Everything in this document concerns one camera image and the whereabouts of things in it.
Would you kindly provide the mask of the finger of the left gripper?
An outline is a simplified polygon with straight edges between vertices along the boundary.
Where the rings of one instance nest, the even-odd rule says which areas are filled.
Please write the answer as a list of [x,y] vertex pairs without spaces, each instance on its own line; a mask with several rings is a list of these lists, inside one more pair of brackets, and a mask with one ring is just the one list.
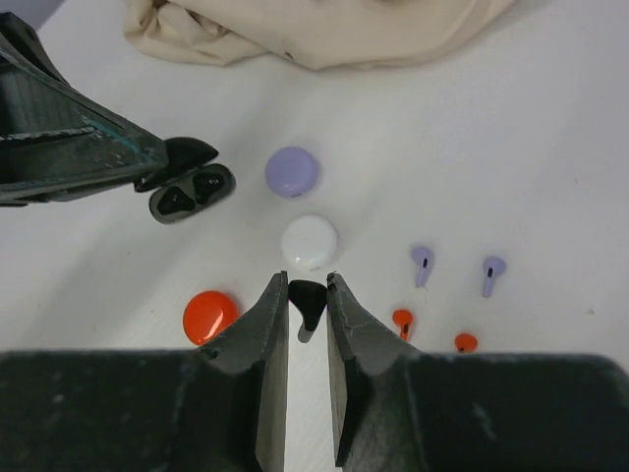
[[75,90],[35,30],[2,13],[2,205],[74,200],[167,164],[161,139]]

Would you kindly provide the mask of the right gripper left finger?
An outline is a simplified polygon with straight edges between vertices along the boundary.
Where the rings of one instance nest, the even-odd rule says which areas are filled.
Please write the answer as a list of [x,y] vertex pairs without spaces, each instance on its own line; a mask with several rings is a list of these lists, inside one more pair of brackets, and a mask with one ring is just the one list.
[[196,425],[203,471],[282,471],[288,386],[288,275],[200,349]]

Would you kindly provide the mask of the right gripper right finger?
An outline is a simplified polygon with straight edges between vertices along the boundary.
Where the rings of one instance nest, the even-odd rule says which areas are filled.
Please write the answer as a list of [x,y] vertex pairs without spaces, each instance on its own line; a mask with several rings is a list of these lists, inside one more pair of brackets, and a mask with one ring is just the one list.
[[327,276],[327,348],[335,465],[430,471],[421,353]]

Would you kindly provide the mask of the black earbud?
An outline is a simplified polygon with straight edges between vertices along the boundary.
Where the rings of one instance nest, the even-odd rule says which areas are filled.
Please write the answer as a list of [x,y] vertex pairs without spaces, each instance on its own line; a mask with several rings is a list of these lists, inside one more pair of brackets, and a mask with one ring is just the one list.
[[298,340],[308,343],[327,305],[327,288],[315,281],[295,279],[289,283],[288,297],[302,316]]

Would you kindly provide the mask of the purple earbud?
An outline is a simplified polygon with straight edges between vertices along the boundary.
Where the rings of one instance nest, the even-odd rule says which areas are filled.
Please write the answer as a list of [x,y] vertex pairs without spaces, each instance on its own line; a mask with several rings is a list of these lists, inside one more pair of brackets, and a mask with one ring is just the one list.
[[495,281],[506,271],[506,261],[498,256],[489,256],[483,262],[484,284],[483,297],[489,298],[492,294]]
[[418,288],[425,287],[433,268],[434,253],[429,247],[417,246],[412,249],[411,258],[418,267],[415,284]]

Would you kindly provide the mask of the black earbud charging case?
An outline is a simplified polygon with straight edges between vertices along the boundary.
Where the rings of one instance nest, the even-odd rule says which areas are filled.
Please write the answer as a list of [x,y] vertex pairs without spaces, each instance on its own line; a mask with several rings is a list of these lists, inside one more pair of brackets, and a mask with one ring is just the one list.
[[161,224],[174,224],[212,207],[236,189],[231,170],[214,159],[213,146],[190,137],[165,141],[167,165],[134,182],[137,193],[150,193],[149,212]]

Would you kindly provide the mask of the purple earbud charging case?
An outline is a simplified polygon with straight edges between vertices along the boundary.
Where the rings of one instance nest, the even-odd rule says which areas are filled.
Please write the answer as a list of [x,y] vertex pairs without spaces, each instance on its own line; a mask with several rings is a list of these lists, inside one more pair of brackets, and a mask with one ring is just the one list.
[[302,147],[284,147],[267,161],[265,181],[275,195],[294,199],[315,187],[319,172],[318,161],[309,151]]

